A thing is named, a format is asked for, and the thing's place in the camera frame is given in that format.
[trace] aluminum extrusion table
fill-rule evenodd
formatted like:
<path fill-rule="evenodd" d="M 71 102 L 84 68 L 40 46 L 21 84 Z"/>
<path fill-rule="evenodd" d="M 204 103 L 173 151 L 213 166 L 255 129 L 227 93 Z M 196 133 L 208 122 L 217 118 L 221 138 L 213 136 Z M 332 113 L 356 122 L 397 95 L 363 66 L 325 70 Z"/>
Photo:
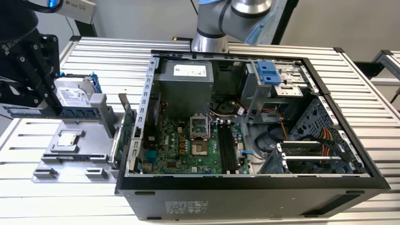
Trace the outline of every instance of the aluminum extrusion table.
<path fill-rule="evenodd" d="M 96 71 L 108 105 L 121 112 L 117 94 L 139 107 L 151 50 L 188 51 L 185 41 L 133 41 L 83 37 L 60 55 L 65 73 Z M 400 115 L 345 53 L 333 48 L 231 43 L 231 53 L 309 58 L 335 102 L 391 185 L 391 191 L 331 218 L 303 220 L 179 221 L 163 224 L 391 225 L 400 223 Z M 32 172 L 56 132 L 59 120 L 15 119 L 0 138 L 0 224 L 145 224 L 115 184 L 35 184 Z"/>

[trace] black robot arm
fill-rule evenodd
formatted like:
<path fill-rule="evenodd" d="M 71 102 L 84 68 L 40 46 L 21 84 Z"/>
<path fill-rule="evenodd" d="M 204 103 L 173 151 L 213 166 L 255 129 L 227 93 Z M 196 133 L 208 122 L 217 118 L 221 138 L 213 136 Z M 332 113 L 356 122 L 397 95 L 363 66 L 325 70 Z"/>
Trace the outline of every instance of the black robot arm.
<path fill-rule="evenodd" d="M 33 11 L 56 12 L 25 0 L 0 1 L 0 103 L 47 109 L 57 116 L 61 104 L 53 80 L 60 76 L 59 39 L 39 33 Z"/>

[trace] green circuit board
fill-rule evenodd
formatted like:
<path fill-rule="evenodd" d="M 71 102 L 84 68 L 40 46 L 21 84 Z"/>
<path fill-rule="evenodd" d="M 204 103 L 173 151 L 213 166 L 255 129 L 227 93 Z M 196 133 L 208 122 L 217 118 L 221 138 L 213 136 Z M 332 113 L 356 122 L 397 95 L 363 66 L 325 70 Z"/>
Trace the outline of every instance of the green circuit board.
<path fill-rule="evenodd" d="M 232 135 L 243 143 L 240 126 L 231 126 Z M 209 126 L 209 139 L 191 140 L 189 120 L 164 120 L 160 134 L 157 162 L 152 165 L 152 174 L 199 173 L 221 174 L 219 135 L 215 124 Z M 247 160 L 239 169 L 241 174 L 249 173 Z"/>

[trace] circuit board chip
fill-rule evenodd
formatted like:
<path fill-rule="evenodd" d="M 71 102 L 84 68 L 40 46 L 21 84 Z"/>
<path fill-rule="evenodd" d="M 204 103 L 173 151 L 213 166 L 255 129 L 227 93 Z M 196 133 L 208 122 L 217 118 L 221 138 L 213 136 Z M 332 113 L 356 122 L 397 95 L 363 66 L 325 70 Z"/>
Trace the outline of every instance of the circuit board chip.
<path fill-rule="evenodd" d="M 167 168 L 176 168 L 176 161 L 167 163 Z"/>
<path fill-rule="evenodd" d="M 207 142 L 204 141 L 192 142 L 192 155 L 195 156 L 208 155 Z"/>

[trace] case label sticker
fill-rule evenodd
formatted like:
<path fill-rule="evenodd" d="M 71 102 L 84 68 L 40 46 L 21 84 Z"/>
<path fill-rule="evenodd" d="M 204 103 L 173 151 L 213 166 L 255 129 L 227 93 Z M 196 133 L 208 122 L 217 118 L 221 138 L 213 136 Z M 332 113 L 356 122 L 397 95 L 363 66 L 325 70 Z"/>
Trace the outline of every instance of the case label sticker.
<path fill-rule="evenodd" d="M 169 214 L 205 213 L 208 201 L 165 201 L 165 209 Z"/>

